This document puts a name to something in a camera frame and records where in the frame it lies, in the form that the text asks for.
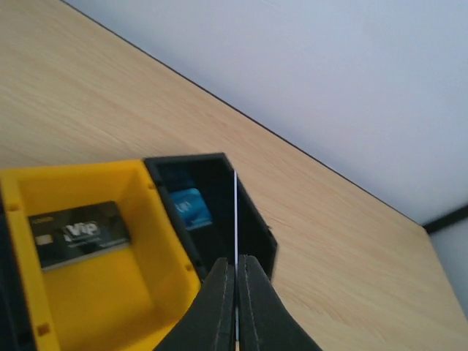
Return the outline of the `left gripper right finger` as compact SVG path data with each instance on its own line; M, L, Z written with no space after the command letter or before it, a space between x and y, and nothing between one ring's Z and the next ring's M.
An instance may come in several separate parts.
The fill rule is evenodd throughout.
M241 350L319 350L285 308L256 257L238 259Z

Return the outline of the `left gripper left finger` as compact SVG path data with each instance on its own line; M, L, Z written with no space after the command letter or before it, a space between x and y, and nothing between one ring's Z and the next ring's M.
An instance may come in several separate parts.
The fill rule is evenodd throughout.
M226 258L216 260L186 314L154 349L235 349L235 277Z

